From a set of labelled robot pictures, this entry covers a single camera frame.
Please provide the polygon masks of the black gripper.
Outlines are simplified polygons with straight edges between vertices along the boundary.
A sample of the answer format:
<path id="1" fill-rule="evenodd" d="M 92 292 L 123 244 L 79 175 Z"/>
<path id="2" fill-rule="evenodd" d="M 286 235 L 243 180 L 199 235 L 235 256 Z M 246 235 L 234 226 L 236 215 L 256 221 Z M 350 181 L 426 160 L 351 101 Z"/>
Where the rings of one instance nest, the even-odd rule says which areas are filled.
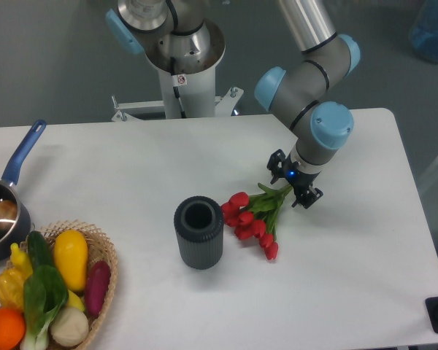
<path id="1" fill-rule="evenodd" d="M 320 189 L 313 187 L 313 181 L 318 173 L 308 174 L 299 161 L 291 160 L 291 156 L 285 156 L 281 149 L 270 155 L 266 167 L 272 175 L 270 184 L 274 184 L 278 179 L 285 179 L 293 187 L 295 195 L 295 201 L 291 205 L 293 208 L 301 206 L 308 209 L 323 196 Z"/>

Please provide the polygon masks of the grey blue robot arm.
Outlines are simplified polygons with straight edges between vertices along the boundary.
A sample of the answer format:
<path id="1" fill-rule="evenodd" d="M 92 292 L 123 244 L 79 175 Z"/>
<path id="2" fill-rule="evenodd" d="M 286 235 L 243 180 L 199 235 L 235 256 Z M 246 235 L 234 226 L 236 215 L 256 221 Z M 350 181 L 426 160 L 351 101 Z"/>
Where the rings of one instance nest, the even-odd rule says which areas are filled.
<path id="1" fill-rule="evenodd" d="M 336 32 L 320 1 L 278 5 L 304 59 L 290 72 L 268 70 L 254 95 L 297 138 L 289 153 L 273 153 L 267 167 L 273 180 L 290 184 L 296 204 L 308 208 L 322 196 L 315 178 L 353 129 L 345 106 L 321 98 L 358 65 L 360 50 Z M 119 1 L 105 18 L 120 45 L 145 55 L 158 71 L 167 118 L 215 114 L 215 68 L 225 39 L 205 17 L 203 1 Z"/>

